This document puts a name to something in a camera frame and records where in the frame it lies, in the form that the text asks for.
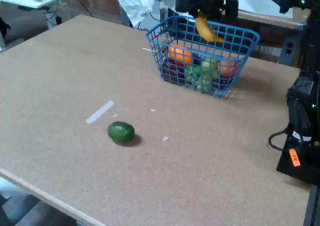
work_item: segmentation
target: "fruit basket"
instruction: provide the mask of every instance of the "fruit basket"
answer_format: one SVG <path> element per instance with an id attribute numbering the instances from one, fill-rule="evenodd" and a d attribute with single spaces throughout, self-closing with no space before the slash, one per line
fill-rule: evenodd
<path id="1" fill-rule="evenodd" d="M 197 32 L 194 18 L 184 16 L 167 18 L 146 38 L 165 81 L 225 97 L 260 36 L 252 30 L 216 22 L 209 22 L 209 26 L 223 42 L 207 42 Z"/>

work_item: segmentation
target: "orange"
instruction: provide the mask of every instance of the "orange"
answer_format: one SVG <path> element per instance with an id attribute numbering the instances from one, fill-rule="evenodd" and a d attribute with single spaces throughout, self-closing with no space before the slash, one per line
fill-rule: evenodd
<path id="1" fill-rule="evenodd" d="M 235 57 L 227 57 L 226 59 L 236 59 Z M 220 73 L 224 78 L 234 77 L 236 75 L 236 71 L 239 68 L 240 62 L 234 63 L 231 61 L 221 60 Z"/>
<path id="2" fill-rule="evenodd" d="M 169 57 L 172 59 L 175 59 L 178 63 L 178 65 L 182 64 L 185 62 L 186 64 L 192 64 L 194 62 L 193 57 L 192 57 L 192 53 L 187 51 L 188 49 L 184 46 L 180 46 L 178 44 L 175 43 L 171 43 L 170 46 L 168 47 L 168 51 L 169 51 Z"/>

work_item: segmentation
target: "white tape strip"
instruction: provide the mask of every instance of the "white tape strip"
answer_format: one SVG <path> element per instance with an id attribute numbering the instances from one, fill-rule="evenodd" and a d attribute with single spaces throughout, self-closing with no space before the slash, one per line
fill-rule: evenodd
<path id="1" fill-rule="evenodd" d="M 85 122 L 90 124 L 95 122 L 98 118 L 100 118 L 107 110 L 109 110 L 115 103 L 113 101 L 108 101 L 105 103 L 99 110 L 97 110 L 94 114 L 91 115 Z"/>

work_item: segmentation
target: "brick wall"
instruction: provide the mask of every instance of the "brick wall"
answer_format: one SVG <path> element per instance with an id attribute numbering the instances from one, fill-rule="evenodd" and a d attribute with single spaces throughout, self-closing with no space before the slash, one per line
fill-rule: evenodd
<path id="1" fill-rule="evenodd" d="M 69 2 L 73 7 L 81 7 L 81 4 L 77 0 L 69 0 Z M 90 11 L 93 10 L 112 15 L 120 15 L 120 6 L 118 0 L 81 0 L 81 2 Z"/>

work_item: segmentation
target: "black mount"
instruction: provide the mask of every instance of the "black mount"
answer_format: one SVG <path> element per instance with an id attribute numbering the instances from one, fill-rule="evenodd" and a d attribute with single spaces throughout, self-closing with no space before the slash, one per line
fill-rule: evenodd
<path id="1" fill-rule="evenodd" d="M 272 0 L 280 13 L 292 7 L 310 9 L 303 28 L 300 74 L 287 92 L 289 123 L 277 171 L 320 185 L 320 0 Z M 289 150 L 294 149 L 300 166 L 294 166 Z"/>
<path id="2" fill-rule="evenodd" d="M 238 0 L 175 0 L 177 12 L 189 13 L 194 18 L 198 17 L 200 10 L 208 20 L 221 21 L 224 16 L 235 20 L 238 16 Z"/>

